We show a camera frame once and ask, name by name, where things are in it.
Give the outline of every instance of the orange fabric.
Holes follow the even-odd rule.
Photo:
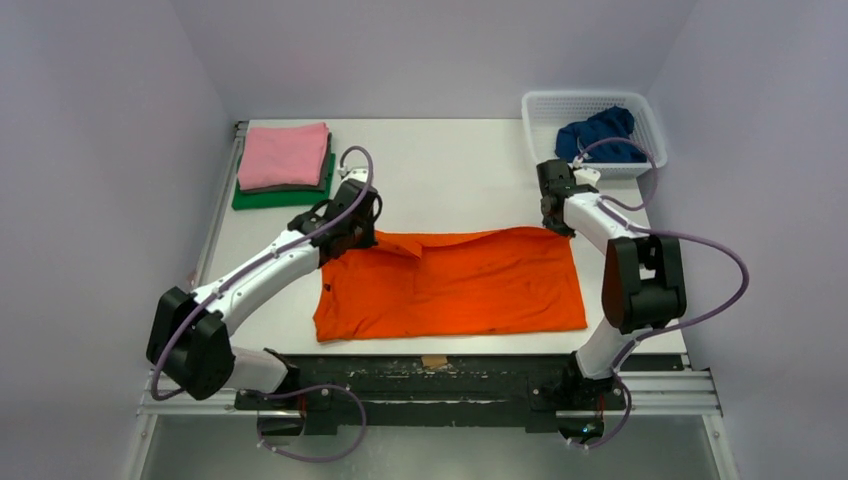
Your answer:
[[[377,242],[321,268],[319,342],[586,328],[568,238],[521,227]]]

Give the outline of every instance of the blue cloth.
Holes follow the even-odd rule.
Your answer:
[[[609,137],[630,138],[633,133],[633,115],[626,108],[610,107],[582,122],[574,122],[559,129],[554,153],[569,162],[580,153],[581,148]],[[586,163],[639,163],[648,158],[636,147],[622,142],[608,143],[589,152]]]

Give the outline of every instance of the table top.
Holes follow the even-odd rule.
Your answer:
[[[297,126],[316,120],[252,120],[250,127]],[[333,151],[361,145],[374,159],[374,186],[384,200],[377,228],[388,232],[458,233],[539,226],[539,188],[520,120],[325,120]],[[365,160],[358,153],[349,165]],[[223,276],[266,247],[308,207],[234,211],[235,169],[225,182],[226,201],[211,232],[201,280]],[[602,193],[627,203],[641,201],[635,180],[601,181]],[[625,213],[647,225],[644,211]],[[565,354],[588,340],[603,318],[604,257],[577,236],[572,252],[580,280],[585,330],[518,335],[472,335],[338,341],[315,340],[312,315],[321,273],[289,285],[262,305],[233,335],[233,346],[272,348],[301,355]],[[685,353],[680,332],[646,340],[636,353]]]

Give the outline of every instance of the pink towel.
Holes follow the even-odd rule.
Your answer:
[[[238,171],[241,189],[318,185],[328,133],[323,122],[294,128],[249,129]]]

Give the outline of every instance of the green folded cloth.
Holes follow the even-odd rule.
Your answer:
[[[236,179],[236,191],[233,193],[233,210],[315,205],[321,200],[326,200],[330,198],[330,187],[333,184],[336,154],[330,154],[329,163],[330,168],[327,169],[326,187],[320,192],[305,190],[296,192],[245,193],[241,191],[241,185],[239,185],[238,179]]]

